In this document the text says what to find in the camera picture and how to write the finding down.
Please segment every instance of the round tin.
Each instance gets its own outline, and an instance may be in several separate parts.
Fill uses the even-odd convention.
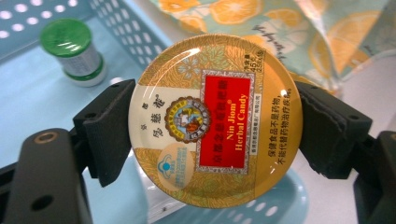
[[[105,77],[103,57],[82,21],[61,19],[46,25],[40,36],[44,50],[55,56],[64,73],[80,86],[93,86]]]
[[[289,169],[303,128],[282,63],[231,35],[198,35],[159,55],[134,89],[134,154],[164,192],[201,207],[249,202]]]

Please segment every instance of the green bottle cap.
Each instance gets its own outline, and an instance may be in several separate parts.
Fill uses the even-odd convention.
[[[91,44],[91,31],[82,21],[61,19],[49,23],[40,36],[48,53],[61,58],[79,55]]]

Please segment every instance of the plastic basket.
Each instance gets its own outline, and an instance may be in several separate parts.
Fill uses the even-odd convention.
[[[0,167],[18,159],[21,143],[48,128],[73,128],[72,118],[114,77],[138,79],[146,66],[174,41],[136,1],[0,1]],[[104,55],[106,80],[81,88],[38,44],[41,29],[60,18],[84,20]],[[145,223],[148,203],[131,158],[119,179],[102,189],[85,172],[94,223]],[[250,203],[221,210],[185,206],[159,223],[302,223],[307,195],[293,171]]]

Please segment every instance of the gold tin lid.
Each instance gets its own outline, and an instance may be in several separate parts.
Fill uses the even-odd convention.
[[[231,35],[175,44],[134,89],[134,154],[164,192],[200,207],[249,202],[288,171],[303,129],[299,93],[268,51]]]

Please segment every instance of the round emblem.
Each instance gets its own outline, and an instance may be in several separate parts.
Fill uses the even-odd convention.
[[[209,112],[200,99],[180,97],[166,109],[166,129],[179,142],[197,142],[207,132]]]

